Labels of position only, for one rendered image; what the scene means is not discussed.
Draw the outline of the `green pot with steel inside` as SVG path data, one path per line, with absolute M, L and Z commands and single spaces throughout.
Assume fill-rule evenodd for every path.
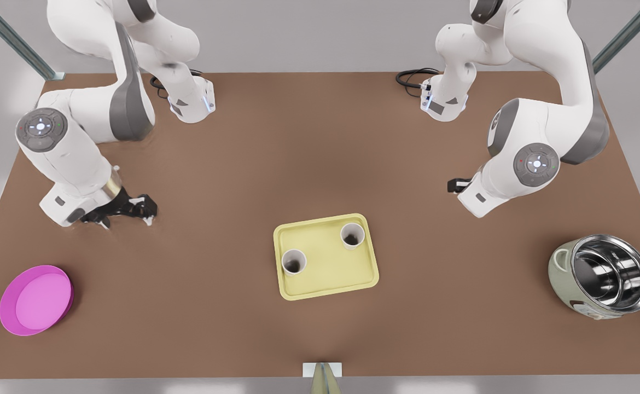
M 593 234 L 550 255 L 550 284 L 570 309 L 594 320 L 640 311 L 640 252 L 619 237 Z

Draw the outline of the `white IKEA cup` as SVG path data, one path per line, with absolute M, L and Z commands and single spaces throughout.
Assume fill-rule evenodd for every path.
M 290 249 L 282 255 L 282 269 L 286 275 L 303 272 L 307 266 L 307 257 L 302 250 Z
M 342 243 L 347 250 L 355 250 L 365 240 L 365 230 L 358 223 L 347 223 L 340 230 Z

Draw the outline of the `yellow rectangular tray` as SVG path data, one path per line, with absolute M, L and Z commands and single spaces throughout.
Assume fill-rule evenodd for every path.
M 345 249 L 340 237 L 348 223 L 365 230 L 365 240 L 355 250 Z M 278 291 L 287 301 L 371 288 L 379 282 L 368 221 L 360 213 L 283 224 L 273 239 Z M 307 257 L 305 270 L 296 275 L 282 269 L 282 255 L 290 249 L 302 250 Z

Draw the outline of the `silver frame post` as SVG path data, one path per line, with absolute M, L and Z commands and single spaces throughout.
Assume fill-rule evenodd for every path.
M 342 377 L 341 362 L 304 362 L 302 376 L 312 378 L 310 394 L 342 394 L 338 377 Z
M 0 37 L 47 82 L 58 82 L 58 80 L 65 79 L 66 74 L 55 72 L 2 16 L 0 16 Z
M 594 57 L 592 61 L 594 73 L 598 74 L 638 33 L 640 33 L 640 10 Z

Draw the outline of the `pink round plate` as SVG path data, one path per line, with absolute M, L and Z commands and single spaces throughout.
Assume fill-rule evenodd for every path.
M 0 299 L 0 322 L 18 336 L 41 333 L 57 324 L 73 302 L 73 285 L 56 266 L 34 266 L 8 284 Z

